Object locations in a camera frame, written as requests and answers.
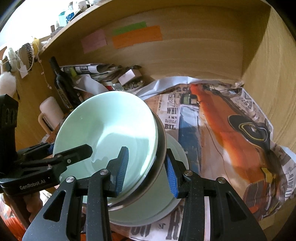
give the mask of paper tag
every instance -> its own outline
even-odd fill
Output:
[[[20,64],[21,66],[20,66],[20,69],[19,69],[19,71],[20,71],[20,76],[22,77],[22,79],[26,76],[26,75],[28,75],[28,71],[27,71],[27,67],[24,65],[24,64]]]

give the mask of mug handle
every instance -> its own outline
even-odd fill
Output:
[[[52,132],[50,131],[50,129],[49,129],[49,128],[46,126],[46,124],[44,123],[43,118],[44,118],[44,114],[41,113],[41,114],[38,116],[38,122],[39,122],[40,126],[46,131],[46,133],[50,135]]]

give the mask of plate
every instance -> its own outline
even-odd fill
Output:
[[[61,181],[68,176],[90,177],[117,158],[122,146],[128,148],[122,192],[117,198],[108,198],[108,204],[114,204],[125,199],[147,175],[157,150],[157,126],[149,107],[137,96],[123,91],[105,92],[86,100],[68,116],[57,135],[53,154],[83,144],[92,147],[92,156],[68,166]]]
[[[182,161],[188,169],[189,164],[183,148],[171,135],[166,134],[166,136],[167,147],[172,150],[175,159]],[[155,183],[139,200],[120,210],[110,211],[109,219],[111,223],[121,226],[148,225],[164,218],[176,208],[180,201],[181,199],[174,198],[170,192],[163,166]]]

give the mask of newspaper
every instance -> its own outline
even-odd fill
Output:
[[[191,170],[208,179],[226,178],[257,221],[274,214],[295,196],[296,155],[272,142],[272,124],[244,88],[199,82],[169,90],[162,82],[160,89],[166,92],[158,95],[154,83],[139,93],[181,144]],[[155,223],[111,224],[111,229],[133,240],[178,240],[183,209],[184,200]],[[204,240],[210,240],[207,200]]]

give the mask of white pom-pom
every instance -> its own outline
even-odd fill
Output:
[[[4,72],[0,75],[0,95],[8,94],[13,97],[16,92],[16,78],[10,72]]]

